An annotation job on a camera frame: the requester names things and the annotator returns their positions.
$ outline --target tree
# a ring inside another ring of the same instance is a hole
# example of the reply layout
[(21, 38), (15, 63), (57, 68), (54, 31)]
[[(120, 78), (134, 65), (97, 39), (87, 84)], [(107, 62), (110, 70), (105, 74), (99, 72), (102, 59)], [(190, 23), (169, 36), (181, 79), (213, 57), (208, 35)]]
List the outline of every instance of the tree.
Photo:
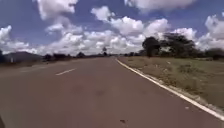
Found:
[(167, 33), (164, 35), (165, 40), (161, 41), (161, 47), (168, 47), (169, 52), (174, 57), (193, 57), (197, 49), (192, 40), (177, 33)]
[(76, 55), (76, 57), (77, 58), (84, 58), (86, 55), (84, 54), (84, 53), (82, 53), (82, 52), (79, 52), (77, 55)]
[(148, 37), (142, 43), (142, 47), (144, 48), (146, 55), (151, 57), (155, 54), (158, 54), (160, 49), (160, 43), (155, 37)]
[(53, 58), (53, 57), (52, 57), (51, 55), (47, 54), (47, 55), (44, 56), (43, 59), (44, 59), (44, 61), (51, 61), (52, 58)]
[(5, 61), (5, 56), (3, 55), (2, 50), (0, 49), (0, 63), (4, 63)]
[(207, 57), (212, 57), (213, 60), (224, 58), (224, 50), (221, 48), (211, 48), (205, 51)]
[(106, 47), (103, 47), (102, 52), (103, 52), (104, 56), (107, 56), (107, 48)]

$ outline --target white lane marking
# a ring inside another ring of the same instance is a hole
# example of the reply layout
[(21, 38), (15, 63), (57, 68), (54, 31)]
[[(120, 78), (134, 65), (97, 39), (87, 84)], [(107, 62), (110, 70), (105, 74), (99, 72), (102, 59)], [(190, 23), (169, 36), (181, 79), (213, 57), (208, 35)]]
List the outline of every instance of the white lane marking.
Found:
[(206, 106), (203, 106), (203, 105), (199, 104), (198, 102), (196, 102), (196, 101), (194, 101), (194, 100), (192, 100), (192, 99), (190, 99), (190, 98), (184, 96), (184, 95), (181, 94), (181, 93), (178, 93), (178, 92), (176, 92), (176, 91), (174, 91), (174, 90), (172, 90), (172, 89), (170, 89), (170, 88), (168, 88), (168, 87), (166, 87), (166, 86), (164, 86), (164, 85), (158, 83), (157, 81), (155, 81), (155, 80), (153, 80), (153, 79), (147, 77), (146, 75), (144, 75), (144, 74), (142, 74), (142, 73), (140, 73), (140, 72), (137, 72), (137, 71), (134, 70), (133, 68), (131, 68), (131, 67), (127, 66), (126, 64), (120, 62), (118, 59), (116, 59), (116, 61), (117, 61), (119, 64), (121, 64), (123, 67), (125, 67), (125, 68), (131, 70), (132, 72), (134, 72), (134, 73), (136, 73), (136, 74), (142, 76), (143, 78), (145, 78), (145, 79), (147, 79), (147, 80), (149, 80), (149, 81), (155, 83), (155, 84), (158, 85), (159, 87), (161, 87), (161, 88), (163, 88), (163, 89), (165, 89), (165, 90), (167, 90), (167, 91), (169, 91), (169, 92), (175, 94), (176, 96), (178, 96), (178, 97), (180, 97), (180, 98), (186, 100), (187, 102), (189, 102), (189, 103), (193, 104), (194, 106), (196, 106), (196, 107), (198, 107), (198, 108), (204, 110), (205, 112), (207, 112), (207, 113), (209, 113), (209, 114), (215, 116), (216, 118), (220, 119), (221, 121), (224, 121), (224, 116), (223, 116), (223, 115), (221, 115), (221, 114), (219, 114), (219, 113), (217, 113), (217, 112), (215, 112), (215, 111), (209, 109), (209, 108), (206, 107)]
[(74, 68), (74, 69), (70, 69), (70, 70), (67, 70), (67, 71), (64, 71), (64, 72), (58, 73), (58, 74), (56, 74), (56, 75), (57, 75), (57, 76), (60, 76), (60, 75), (63, 75), (63, 74), (65, 74), (65, 73), (72, 72), (72, 71), (74, 71), (74, 70), (76, 70), (76, 69), (75, 69), (75, 68)]

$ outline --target dashed center line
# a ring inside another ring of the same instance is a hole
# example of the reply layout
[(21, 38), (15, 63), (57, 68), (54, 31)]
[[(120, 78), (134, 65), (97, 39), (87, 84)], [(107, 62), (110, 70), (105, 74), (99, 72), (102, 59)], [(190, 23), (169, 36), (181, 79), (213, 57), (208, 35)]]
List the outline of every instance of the dashed center line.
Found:
[(75, 69), (75, 68), (74, 68), (74, 69), (70, 69), (70, 70), (67, 70), (67, 71), (64, 71), (64, 72), (58, 73), (58, 74), (56, 74), (56, 75), (57, 75), (57, 76), (60, 76), (60, 75), (63, 75), (63, 74), (66, 74), (66, 73), (72, 72), (72, 71), (74, 71), (74, 70), (76, 70), (76, 69)]

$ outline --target grass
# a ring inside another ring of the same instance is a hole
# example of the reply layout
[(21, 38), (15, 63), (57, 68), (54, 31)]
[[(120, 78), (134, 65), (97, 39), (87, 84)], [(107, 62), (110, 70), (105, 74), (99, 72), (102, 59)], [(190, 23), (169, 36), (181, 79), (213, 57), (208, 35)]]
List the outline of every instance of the grass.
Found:
[(146, 57), (119, 60), (224, 110), (224, 62)]

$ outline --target cloud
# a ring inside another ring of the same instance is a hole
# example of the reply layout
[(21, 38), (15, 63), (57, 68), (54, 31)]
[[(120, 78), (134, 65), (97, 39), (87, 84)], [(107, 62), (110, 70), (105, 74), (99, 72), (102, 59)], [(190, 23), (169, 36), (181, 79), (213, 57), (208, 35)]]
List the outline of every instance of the cloud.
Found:
[(124, 0), (126, 5), (136, 7), (143, 12), (184, 8), (195, 1), (196, 0)]
[(77, 2), (78, 0), (37, 0), (43, 20), (56, 18), (64, 12), (74, 13)]
[(205, 26), (212, 37), (224, 39), (224, 21), (219, 20), (216, 15), (208, 16)]
[(174, 30), (172, 33), (181, 34), (189, 40), (196, 40), (197, 31), (192, 28), (178, 28), (178, 29)]
[(4, 52), (31, 51), (30, 44), (12, 40), (10, 37), (11, 26), (0, 29), (0, 49)]
[(168, 23), (167, 19), (157, 19), (149, 22), (143, 34), (147, 37), (155, 36), (159, 38), (162, 33), (170, 28), (170, 26), (171, 25)]
[(200, 49), (224, 49), (224, 21), (218, 19), (216, 15), (208, 16), (205, 26), (208, 33), (198, 39), (197, 47)]
[(123, 35), (139, 33), (144, 28), (144, 24), (141, 20), (134, 20), (126, 16), (121, 19), (112, 18), (109, 23), (112, 27), (118, 29)]
[(9, 33), (11, 32), (11, 30), (11, 26), (7, 26), (5, 28), (0, 29), (0, 44), (4, 44), (5, 41), (9, 38)]
[(100, 8), (93, 8), (91, 13), (94, 14), (97, 20), (108, 21), (109, 17), (114, 16), (113, 12), (110, 12), (107, 6), (102, 6)]
[(75, 26), (71, 23), (63, 25), (62, 23), (55, 23), (46, 28), (46, 32), (50, 35), (59, 32), (61, 35), (65, 35), (67, 33), (82, 33), (83, 28), (80, 26)]

